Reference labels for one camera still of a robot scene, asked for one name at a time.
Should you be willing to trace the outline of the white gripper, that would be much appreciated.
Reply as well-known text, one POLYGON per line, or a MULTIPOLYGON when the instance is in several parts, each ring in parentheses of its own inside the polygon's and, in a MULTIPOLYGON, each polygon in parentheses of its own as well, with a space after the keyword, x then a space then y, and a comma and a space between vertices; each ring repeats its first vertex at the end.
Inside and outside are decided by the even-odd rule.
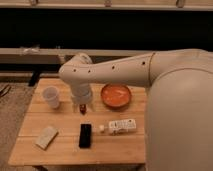
POLYGON ((73 111, 74 112, 80 112, 79 110, 79 105, 80 104, 85 104, 86 105, 86 111, 87 111, 87 105, 92 102, 93 94, 89 92, 86 95, 83 96, 75 96, 71 95, 71 100, 73 103, 73 111))

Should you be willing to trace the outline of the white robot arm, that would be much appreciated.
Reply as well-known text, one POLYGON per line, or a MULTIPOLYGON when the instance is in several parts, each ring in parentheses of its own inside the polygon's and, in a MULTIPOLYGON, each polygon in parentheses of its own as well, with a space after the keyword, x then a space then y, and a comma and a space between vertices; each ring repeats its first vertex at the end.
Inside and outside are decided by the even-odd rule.
POLYGON ((147 171, 213 171, 213 52, 156 51, 98 64, 80 53, 59 77, 77 103, 91 99, 92 83, 146 87, 147 171))

